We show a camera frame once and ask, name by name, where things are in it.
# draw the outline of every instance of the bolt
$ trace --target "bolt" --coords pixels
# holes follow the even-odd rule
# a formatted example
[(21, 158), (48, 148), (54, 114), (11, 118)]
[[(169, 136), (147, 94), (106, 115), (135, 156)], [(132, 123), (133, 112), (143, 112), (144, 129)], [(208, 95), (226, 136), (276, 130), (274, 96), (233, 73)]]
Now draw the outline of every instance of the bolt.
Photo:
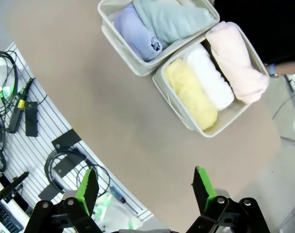
[(225, 203), (225, 200), (223, 198), (218, 198), (217, 199), (217, 202), (220, 203), (220, 204), (224, 204)]
[(250, 200), (244, 200), (243, 203), (244, 203), (246, 206), (250, 206), (250, 205), (251, 205)]
[(49, 203), (48, 202), (44, 202), (43, 204), (42, 204), (42, 208), (47, 208), (49, 206)]
[(73, 205), (74, 204), (74, 201), (73, 200), (69, 200), (68, 201), (68, 205)]

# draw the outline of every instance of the wristwatch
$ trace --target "wristwatch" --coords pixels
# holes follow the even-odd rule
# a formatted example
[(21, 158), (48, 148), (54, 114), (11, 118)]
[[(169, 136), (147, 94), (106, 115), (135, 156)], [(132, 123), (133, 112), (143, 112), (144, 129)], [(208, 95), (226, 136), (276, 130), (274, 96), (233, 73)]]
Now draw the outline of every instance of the wristwatch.
[(269, 65), (269, 76), (270, 77), (277, 77), (278, 75), (275, 72), (275, 64), (270, 64)]

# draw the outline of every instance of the storage bin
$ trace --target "storage bin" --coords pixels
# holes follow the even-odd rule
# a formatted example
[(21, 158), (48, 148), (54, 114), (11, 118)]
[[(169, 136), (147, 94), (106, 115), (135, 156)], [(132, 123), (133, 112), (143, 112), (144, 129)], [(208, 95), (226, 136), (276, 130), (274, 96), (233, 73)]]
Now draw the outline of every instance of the storage bin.
[(145, 76), (153, 72), (170, 54), (174, 53), (188, 42), (203, 34), (220, 21), (219, 14), (208, 0), (177, 0), (181, 5), (197, 6), (208, 9), (210, 14), (215, 18), (215, 22), (211, 23), (211, 25), (205, 27), (203, 30), (189, 38), (175, 41), (164, 51), (162, 51), (158, 57), (150, 62), (145, 62), (135, 52), (133, 52), (133, 50), (129, 47), (129, 45), (114, 27), (113, 21), (115, 17), (126, 5), (132, 3), (132, 1), (133, 0), (102, 0), (98, 5), (98, 11), (103, 18), (103, 34), (106, 36), (120, 57), (124, 60), (124, 62), (129, 66), (129, 68), (138, 76)]
[[(245, 36), (243, 31), (238, 27), (244, 42), (247, 46), (247, 49), (249, 51), (250, 60), (252, 63), (252, 66), (258, 70), (259, 72), (268, 75), (264, 64), (260, 60), (258, 54), (255, 52), (253, 46), (251, 45), (248, 38)], [(178, 116), (178, 118), (181, 120), (181, 122), (188, 128), (189, 130), (195, 130), (199, 133), (201, 133), (205, 137), (214, 137), (219, 132), (221, 132), (223, 129), (225, 129), (228, 125), (231, 124), (239, 115), (241, 115), (249, 106), (250, 104), (245, 104), (242, 101), (235, 99), (234, 102), (225, 108), (222, 111), (218, 112), (218, 118), (216, 123), (210, 127), (209, 129), (202, 131), (200, 127), (198, 126), (197, 122), (193, 119), (193, 117), (189, 114), (188, 110), (184, 106), (184, 104), (181, 102), (179, 97), (176, 95), (176, 93), (171, 88), (170, 84), (167, 82), (164, 76), (164, 69), (175, 59), (177, 58), (183, 58), (183, 56), (193, 49), (197, 44), (201, 43), (206, 39), (205, 35), (202, 35), (201, 37), (194, 40), (189, 46), (180, 49), (177, 51), (163, 66), (161, 66), (157, 72), (153, 76), (154, 84), (156, 85), (157, 89), (160, 91), (164, 99), (167, 101), (167, 103), (170, 105), (172, 110), (175, 112), (175, 114)]]

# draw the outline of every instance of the person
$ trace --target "person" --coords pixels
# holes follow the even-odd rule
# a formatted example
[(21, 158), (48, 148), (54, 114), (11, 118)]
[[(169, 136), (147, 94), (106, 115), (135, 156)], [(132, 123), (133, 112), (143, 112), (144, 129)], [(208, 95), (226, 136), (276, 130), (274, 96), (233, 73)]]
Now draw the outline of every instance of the person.
[(270, 75), (295, 74), (295, 0), (214, 0), (221, 21), (234, 22)]

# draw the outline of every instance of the light blue towel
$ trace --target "light blue towel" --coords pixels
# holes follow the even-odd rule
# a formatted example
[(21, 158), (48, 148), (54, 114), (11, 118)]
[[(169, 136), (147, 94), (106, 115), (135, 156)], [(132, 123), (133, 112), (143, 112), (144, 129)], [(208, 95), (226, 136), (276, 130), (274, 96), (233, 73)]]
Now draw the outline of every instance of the light blue towel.
[(164, 49), (176, 40), (190, 37), (216, 21), (205, 8), (157, 0), (134, 0), (133, 5), (144, 25), (155, 32)]
[(162, 45), (152, 30), (147, 29), (132, 4), (127, 5), (115, 18), (115, 28), (132, 50), (149, 62), (162, 51)]

